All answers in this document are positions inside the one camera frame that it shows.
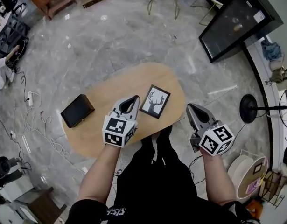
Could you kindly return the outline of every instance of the white cable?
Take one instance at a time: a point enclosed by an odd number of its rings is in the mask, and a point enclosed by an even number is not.
[[[28,133],[31,133],[32,131],[37,131],[43,138],[45,138],[49,144],[54,148],[54,150],[56,152],[58,152],[71,166],[73,166],[74,168],[78,169],[76,166],[74,166],[69,160],[67,160],[66,158],[69,157],[70,153],[65,151],[64,147],[62,146],[62,144],[60,143],[57,143],[55,142],[55,140],[53,138],[48,138],[47,135],[46,135],[46,125],[47,124],[50,124],[52,122],[52,116],[49,115],[46,119],[43,118],[43,116],[38,113],[38,114],[35,114],[32,118],[32,124],[28,123],[28,120],[27,120],[27,117],[28,117],[28,114],[32,111],[32,109],[38,109],[41,107],[41,104],[42,104],[42,97],[38,94],[38,93],[35,93],[35,92],[31,92],[32,94],[35,94],[37,95],[39,98],[40,98],[40,104],[38,105],[38,107],[33,107],[31,106],[27,111],[26,111],[26,114],[25,114],[25,118],[24,118],[24,129],[23,129],[23,133],[21,136],[18,136],[17,138],[19,137],[22,137],[23,134],[24,134],[24,131],[26,130]],[[40,116],[41,117],[41,121],[43,121],[44,123],[44,133],[42,133],[41,131],[39,131],[38,129],[35,129],[35,118],[36,116]],[[86,173],[80,169],[78,169],[83,175],[85,175]]]

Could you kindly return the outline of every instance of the person in white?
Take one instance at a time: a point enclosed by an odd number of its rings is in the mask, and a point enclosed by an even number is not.
[[[13,56],[13,54],[20,48],[16,46],[6,57],[0,59],[0,90],[6,84],[7,78],[10,82],[14,80],[14,72],[7,67],[6,62]]]

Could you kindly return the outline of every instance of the oval wooden table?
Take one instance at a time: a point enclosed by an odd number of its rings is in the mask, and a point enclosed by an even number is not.
[[[138,111],[138,130],[129,140],[135,143],[175,123],[185,109],[185,96],[173,71],[159,63],[143,63],[124,70],[103,83],[92,87],[85,94],[95,111],[74,128],[63,128],[73,149],[86,157],[96,157],[104,147],[102,127],[105,115],[114,103],[123,98],[139,95],[140,107],[151,85],[170,93],[170,97],[159,119]]]

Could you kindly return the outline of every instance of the chair leg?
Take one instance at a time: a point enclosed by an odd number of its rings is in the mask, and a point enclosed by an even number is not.
[[[214,6],[216,6],[216,4],[214,4],[214,5],[209,9],[209,11],[207,12],[207,14],[200,20],[200,22],[199,22],[200,25],[203,25],[203,26],[207,26],[207,25],[208,25],[208,24],[202,23],[202,20],[205,19],[205,17],[210,13],[210,11],[214,8]]]
[[[178,0],[175,0],[175,20],[177,19],[178,15],[180,13],[180,10],[181,10],[179,5],[177,4],[177,1]]]
[[[196,2],[197,2],[197,0],[195,0],[190,7],[194,7],[194,4],[195,4]]]
[[[63,211],[64,211],[66,208],[67,208],[67,205],[66,205],[66,204],[64,204],[64,205],[61,207],[61,209],[60,209],[60,214],[62,214],[62,213],[63,213]]]
[[[147,5],[147,12],[148,12],[148,15],[151,14],[151,10],[152,10],[152,5],[153,5],[153,0],[150,0],[148,5]]]

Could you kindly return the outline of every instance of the white cube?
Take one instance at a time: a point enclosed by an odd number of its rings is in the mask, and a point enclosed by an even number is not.
[[[227,125],[218,126],[204,132],[199,146],[211,156],[225,153],[234,140],[234,135]]]
[[[105,116],[103,125],[103,141],[118,147],[124,147],[135,133],[136,121]]]

